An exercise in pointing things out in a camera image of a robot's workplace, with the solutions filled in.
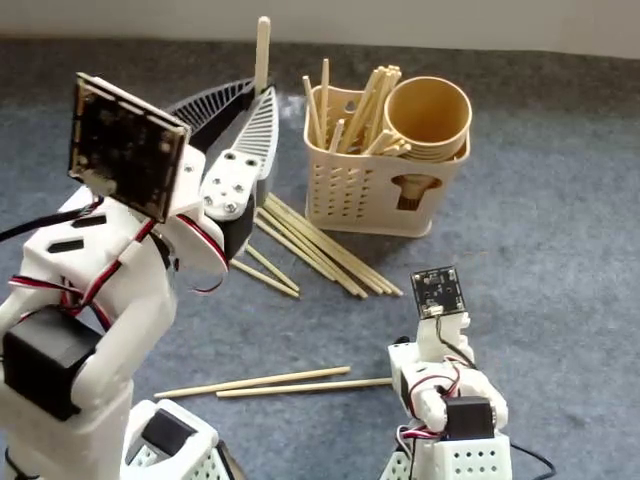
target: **black cable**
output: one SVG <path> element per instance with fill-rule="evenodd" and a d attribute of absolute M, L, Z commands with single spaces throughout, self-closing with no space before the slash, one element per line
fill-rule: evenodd
<path fill-rule="evenodd" d="M 440 343 L 442 343 L 449 350 L 451 350 L 453 353 L 455 353 L 460 358 L 462 358 L 465 362 L 467 362 L 469 367 L 473 368 L 474 370 L 478 370 L 478 367 L 476 366 L 476 364 L 473 363 L 473 361 L 467 355 L 465 355 L 462 350 L 460 350 L 458 347 L 456 347 L 455 345 L 448 342 L 442 337 L 442 317 L 440 317 L 439 315 L 436 317 L 436 335 L 438 335 L 438 340 L 440 340 Z"/>
<path fill-rule="evenodd" d="M 547 478 L 555 477 L 556 474 L 558 473 L 555 465 L 551 463 L 551 461 L 547 459 L 544 455 L 534 452 L 533 450 L 529 450 L 527 448 L 521 447 L 520 445 L 517 445 L 513 442 L 511 442 L 511 448 L 513 448 L 514 450 L 518 450 L 519 452 L 522 452 L 526 455 L 529 455 L 530 457 L 535 458 L 536 460 L 538 460 L 541 463 L 544 463 L 547 466 L 549 471 L 547 473 L 543 473 L 542 475 L 538 475 L 533 480 L 546 480 Z"/>
<path fill-rule="evenodd" d="M 36 218 L 21 225 L 16 225 L 9 230 L 0 232 L 0 243 L 4 242 L 5 240 L 9 240 L 10 238 L 17 237 L 18 235 L 22 235 L 23 233 L 27 233 L 31 230 L 58 225 L 60 223 L 69 222 L 71 220 L 77 220 L 78 218 L 84 217 L 85 215 L 93 212 L 102 204 L 103 201 L 104 199 L 102 197 L 98 197 L 98 199 L 93 203 L 82 208 L 76 208 L 75 210 L 69 210 L 68 212 L 57 212 L 52 215 Z"/>
<path fill-rule="evenodd" d="M 4 460 L 5 462 L 7 462 L 7 465 L 9 465 L 9 467 L 11 467 L 14 472 L 16 472 L 14 480 L 37 480 L 38 478 L 40 478 L 40 475 L 27 475 L 26 473 L 24 473 L 9 456 L 8 448 L 6 448 L 4 451 Z"/>

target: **utensil holder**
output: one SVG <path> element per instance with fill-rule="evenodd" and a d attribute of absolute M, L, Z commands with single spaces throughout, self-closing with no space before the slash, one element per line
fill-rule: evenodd
<path fill-rule="evenodd" d="M 313 95 L 318 102 L 319 87 L 314 88 Z M 361 91 L 329 87 L 328 124 L 344 118 L 345 128 L 348 127 L 361 95 Z M 304 128 L 309 155 L 306 216 L 315 226 L 326 230 L 403 237 L 428 234 L 433 214 L 456 172 L 469 158 L 471 147 L 467 135 L 456 155 L 440 163 L 379 155 L 345 155 L 318 148 L 312 130 L 307 108 Z M 405 197 L 407 190 L 412 190 L 412 182 L 407 185 L 406 181 L 399 180 L 406 175 L 430 176 L 435 180 L 417 202 L 407 202 Z"/>

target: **wooden stick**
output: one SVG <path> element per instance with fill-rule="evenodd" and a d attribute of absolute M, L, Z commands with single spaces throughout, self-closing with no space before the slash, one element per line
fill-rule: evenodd
<path fill-rule="evenodd" d="M 266 385 L 269 383 L 294 382 L 297 380 L 307 380 L 309 378 L 328 377 L 330 375 L 343 375 L 349 373 L 351 367 L 323 368 L 321 370 L 309 370 L 306 372 L 283 373 L 271 375 L 269 377 L 250 378 L 247 380 L 235 380 L 233 382 L 216 383 L 214 385 L 203 385 L 200 387 L 179 388 L 177 390 L 167 390 L 156 393 L 155 398 L 175 398 L 186 397 L 188 395 L 200 395 L 203 393 L 215 393 L 222 390 L 237 388 L 255 387 L 256 385 Z"/>
<path fill-rule="evenodd" d="M 365 155 L 373 155 L 376 152 L 384 150 L 393 140 L 394 134 L 391 130 L 383 130 L 380 135 L 369 145 L 364 151 Z"/>
<path fill-rule="evenodd" d="M 307 95 L 309 118 L 311 119 L 313 134 L 316 137 L 316 147 L 324 149 L 324 141 L 322 140 L 322 132 L 320 131 L 320 120 L 318 120 L 318 108 L 316 107 L 316 99 L 313 97 L 313 92 L 311 91 L 311 81 L 308 75 L 302 77 L 302 83 L 304 84 L 304 91 Z"/>
<path fill-rule="evenodd" d="M 367 131 L 367 137 L 365 140 L 364 146 L 371 147 L 373 142 L 378 138 L 380 125 L 382 123 L 382 110 L 384 106 L 384 101 L 389 94 L 391 84 L 393 83 L 393 79 L 395 78 L 395 72 L 388 71 L 384 77 L 384 81 L 382 82 L 382 86 L 379 89 L 378 95 L 376 95 L 376 109 L 373 112 L 373 117 L 371 120 L 371 126 Z"/>
<path fill-rule="evenodd" d="M 254 85 L 256 97 L 267 88 L 269 79 L 269 42 L 271 38 L 271 20 L 260 17 L 258 20 L 258 35 L 256 38 L 256 66 Z"/>
<path fill-rule="evenodd" d="M 381 75 L 382 75 L 382 70 L 380 68 L 376 68 L 371 73 L 371 76 L 369 77 L 369 81 L 367 82 L 367 85 L 365 86 L 364 91 L 360 96 L 358 107 L 356 108 L 356 111 L 353 114 L 353 117 L 351 117 L 351 122 L 349 122 L 349 126 L 347 127 L 346 133 L 342 137 L 342 142 L 338 147 L 338 153 L 346 153 L 349 147 L 351 146 L 351 144 L 353 143 L 353 140 L 355 139 L 356 134 L 359 131 L 360 124 L 362 123 L 361 118 L 365 113 L 365 109 L 369 103 L 369 98 L 371 97 L 371 94 L 373 93 L 373 89 L 378 83 L 378 79 L 380 78 Z"/>
<path fill-rule="evenodd" d="M 393 283 L 391 283 L 389 280 L 387 280 L 382 275 L 380 275 L 378 272 L 376 272 L 373 268 L 369 267 L 366 263 L 364 263 L 358 257 L 353 255 L 351 252 L 349 252 L 346 248 L 344 248 L 338 242 L 336 242 L 331 237 L 326 235 L 322 230 L 318 229 L 316 226 L 311 224 L 311 222 L 309 222 L 306 218 L 304 218 L 298 212 L 296 212 L 291 207 L 289 207 L 286 203 L 284 203 L 278 197 L 276 197 L 275 195 L 270 193 L 269 196 L 268 196 L 268 200 L 271 200 L 274 203 L 280 205 L 285 211 L 287 211 L 287 213 L 289 213 L 291 216 L 293 216 L 299 222 L 299 225 L 303 226 L 304 229 L 306 230 L 306 231 L 301 230 L 302 233 L 304 233 L 307 236 L 307 238 L 309 238 L 309 240 L 311 240 L 316 245 L 318 245 L 320 248 L 322 248 L 327 254 L 332 256 L 334 259 L 336 259 L 336 260 L 338 260 L 340 262 L 340 259 L 336 258 L 335 256 L 333 256 L 333 254 L 343 255 L 349 262 L 351 262 L 353 265 L 356 265 L 359 269 L 361 269 L 362 271 L 366 272 L 371 277 L 375 278 L 381 285 L 384 285 L 387 288 L 391 289 L 391 291 L 393 291 L 396 295 L 404 295 L 402 290 L 400 290 Z"/>
<path fill-rule="evenodd" d="M 273 273 L 276 277 L 282 280 L 282 283 L 287 285 L 294 292 L 300 292 L 300 287 L 298 287 L 293 281 L 287 277 L 284 273 L 282 273 L 278 267 L 276 267 L 273 263 L 267 260 L 260 252 L 258 252 L 251 245 L 247 245 L 247 253 L 255 258 L 258 262 L 260 262 L 264 267 Z"/>
<path fill-rule="evenodd" d="M 267 198 L 267 202 L 265 202 L 265 206 L 270 206 L 275 202 L 270 198 Z M 368 275 L 366 272 L 362 271 L 355 262 L 351 262 L 351 260 L 346 255 L 341 255 L 340 252 L 335 251 L 335 249 L 331 248 L 331 245 L 323 242 L 322 237 L 318 236 L 314 233 L 310 228 L 310 224 L 306 219 L 303 219 L 301 216 L 296 217 L 297 212 L 292 209 L 287 210 L 286 205 L 281 207 L 286 218 L 295 226 L 295 229 L 304 235 L 307 240 L 311 243 L 314 243 L 317 247 L 327 253 L 329 256 L 333 257 L 340 264 L 342 264 L 345 268 L 347 268 L 353 275 L 359 278 L 364 284 L 369 286 L 374 292 L 381 293 L 393 293 L 393 290 L 386 286 L 383 282 L 376 281 L 376 279 L 372 275 Z"/>
<path fill-rule="evenodd" d="M 269 212 L 264 210 L 263 208 L 257 209 L 258 214 L 264 218 L 267 222 L 271 224 L 272 227 L 276 228 L 282 235 L 284 235 L 291 243 L 293 243 L 296 247 L 306 253 L 309 257 L 311 257 L 315 262 L 319 265 L 322 265 L 326 270 L 331 271 L 329 265 L 324 262 L 324 260 L 316 254 L 316 252 L 309 248 L 304 242 L 302 242 L 294 233 L 289 231 L 289 229 L 284 226 L 278 219 L 276 219 Z"/>
<path fill-rule="evenodd" d="M 287 240 L 282 235 L 280 235 L 278 232 L 276 232 L 273 228 L 271 228 L 269 225 L 267 225 L 263 220 L 261 220 L 259 218 L 256 218 L 254 220 L 254 223 L 258 227 L 260 227 L 265 233 L 267 233 L 268 235 L 273 237 L 275 240 L 277 240 L 279 243 L 281 243 L 284 247 L 288 248 L 294 254 L 296 254 L 298 257 L 300 257 L 302 260 L 304 260 L 309 266 L 314 268 L 318 273 L 320 273 L 321 275 L 324 275 L 330 281 L 335 282 L 335 280 L 336 280 L 335 277 L 331 273 L 329 273 L 324 266 L 318 264 L 318 262 L 313 260 L 311 257 L 309 257 L 309 255 L 304 253 L 302 250 L 300 250 L 298 247 L 296 247 L 293 243 L 291 243 L 289 240 Z"/>
<path fill-rule="evenodd" d="M 265 202 L 264 208 L 269 213 L 271 213 L 285 228 L 287 228 L 292 235 L 295 235 L 300 242 L 304 243 L 311 251 L 313 251 L 317 258 L 322 260 L 323 264 L 329 268 L 329 271 L 333 273 L 333 276 L 336 278 L 338 283 L 340 283 L 340 285 L 345 288 L 345 290 L 350 292 L 352 295 L 358 295 L 361 298 L 368 297 L 367 292 L 360 288 L 360 286 L 355 283 L 346 273 L 344 273 L 340 269 L 340 267 L 333 263 L 331 259 L 327 257 L 324 252 L 316 246 L 316 244 L 305 237 L 304 234 L 296 228 L 295 222 L 293 222 L 291 217 L 287 215 L 285 211 L 281 210 L 278 205 L 273 202 Z M 374 291 L 378 294 L 383 293 L 382 289 L 374 289 Z"/>
<path fill-rule="evenodd" d="M 327 142 L 327 115 L 329 114 L 329 59 L 322 60 L 322 83 L 320 90 L 320 134 L 322 135 L 322 148 Z"/>
<path fill-rule="evenodd" d="M 343 390 L 346 388 L 380 387 L 391 385 L 391 378 L 372 378 L 369 380 L 347 380 L 345 382 L 306 383 L 303 385 L 282 385 L 279 387 L 244 388 L 216 392 L 219 398 L 273 395 L 276 393 L 319 392 L 325 390 Z"/>
<path fill-rule="evenodd" d="M 251 268 L 249 265 L 245 265 L 242 262 L 239 262 L 235 258 L 231 259 L 231 266 L 237 268 L 238 270 L 242 270 L 244 273 L 251 275 L 253 278 L 260 280 L 261 282 L 266 283 L 267 285 L 275 288 L 276 290 L 280 290 L 282 293 L 289 295 L 293 298 L 300 298 L 300 294 L 295 290 L 290 289 L 289 287 L 281 284 L 280 282 L 275 281 L 271 277 L 267 277 L 264 273 L 260 273 L 259 271 Z"/>
<path fill-rule="evenodd" d="M 331 145 L 329 145 L 329 153 L 336 153 L 338 151 L 338 144 L 340 138 L 342 138 L 342 131 L 344 130 L 344 118 L 341 118 L 336 123 L 336 128 L 333 129 L 333 137 L 331 137 Z"/>

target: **paper cup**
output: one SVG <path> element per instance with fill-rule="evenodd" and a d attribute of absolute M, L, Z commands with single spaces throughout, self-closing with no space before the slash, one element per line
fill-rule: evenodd
<path fill-rule="evenodd" d="M 437 77 L 402 82 L 384 104 L 385 128 L 411 144 L 405 157 L 426 162 L 453 159 L 467 138 L 471 117 L 465 93 Z"/>

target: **hole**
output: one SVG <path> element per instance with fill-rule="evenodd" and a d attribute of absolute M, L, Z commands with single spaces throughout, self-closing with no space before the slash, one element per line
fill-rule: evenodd
<path fill-rule="evenodd" d="M 353 100 L 349 100 L 347 104 L 344 106 L 345 113 L 355 113 L 356 112 L 356 102 Z"/>
<path fill-rule="evenodd" d="M 73 250 L 82 250 L 84 248 L 84 240 L 68 240 L 66 242 L 56 242 L 49 245 L 47 252 L 63 253 L 72 252 Z"/>
<path fill-rule="evenodd" d="M 85 228 L 95 227 L 96 225 L 104 225 L 107 223 L 107 216 L 103 213 L 100 215 L 93 215 L 91 217 L 83 217 L 74 221 L 71 226 L 73 228 Z"/>

